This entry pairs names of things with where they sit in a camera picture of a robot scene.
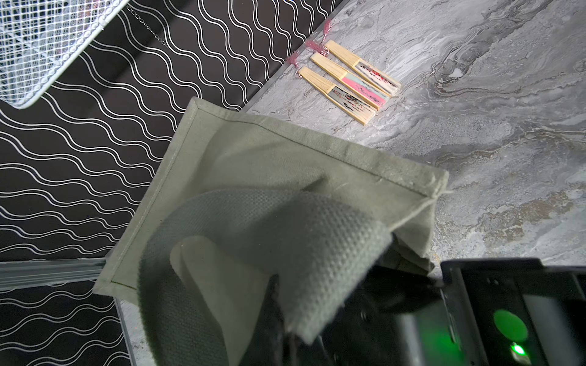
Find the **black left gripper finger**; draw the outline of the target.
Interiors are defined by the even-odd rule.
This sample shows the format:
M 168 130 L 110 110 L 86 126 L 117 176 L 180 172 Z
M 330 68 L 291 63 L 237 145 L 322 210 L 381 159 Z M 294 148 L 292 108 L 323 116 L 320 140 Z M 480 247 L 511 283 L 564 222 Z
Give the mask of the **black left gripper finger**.
M 279 305 L 279 276 L 270 277 L 250 344 L 240 365 L 283 365 L 284 317 Z

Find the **folding fan with pink paper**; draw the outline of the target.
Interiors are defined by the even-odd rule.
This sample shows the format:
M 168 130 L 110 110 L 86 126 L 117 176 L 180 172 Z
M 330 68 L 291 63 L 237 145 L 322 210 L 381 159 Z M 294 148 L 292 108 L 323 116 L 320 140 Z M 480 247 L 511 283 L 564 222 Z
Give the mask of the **folding fan with pink paper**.
M 375 110 L 380 110 L 389 101 L 389 97 L 386 94 L 322 53 L 314 52 L 310 60 L 338 82 L 345 85 L 368 105 L 375 108 Z

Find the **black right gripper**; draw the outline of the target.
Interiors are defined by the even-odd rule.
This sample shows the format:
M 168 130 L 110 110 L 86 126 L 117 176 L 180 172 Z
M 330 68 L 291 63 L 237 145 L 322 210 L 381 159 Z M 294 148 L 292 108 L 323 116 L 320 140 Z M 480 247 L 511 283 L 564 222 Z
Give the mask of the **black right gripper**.
M 320 337 L 332 365 L 583 365 L 585 269 L 460 259 L 373 267 Z

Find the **olive green tote bag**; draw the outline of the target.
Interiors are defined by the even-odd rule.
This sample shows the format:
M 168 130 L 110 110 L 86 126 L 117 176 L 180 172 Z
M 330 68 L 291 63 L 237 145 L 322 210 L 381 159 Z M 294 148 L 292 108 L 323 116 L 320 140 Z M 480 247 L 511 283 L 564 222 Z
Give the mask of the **olive green tote bag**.
M 158 365 L 235 365 L 269 279 L 316 340 L 378 259 L 426 273 L 446 170 L 193 98 L 96 281 L 138 306 Z

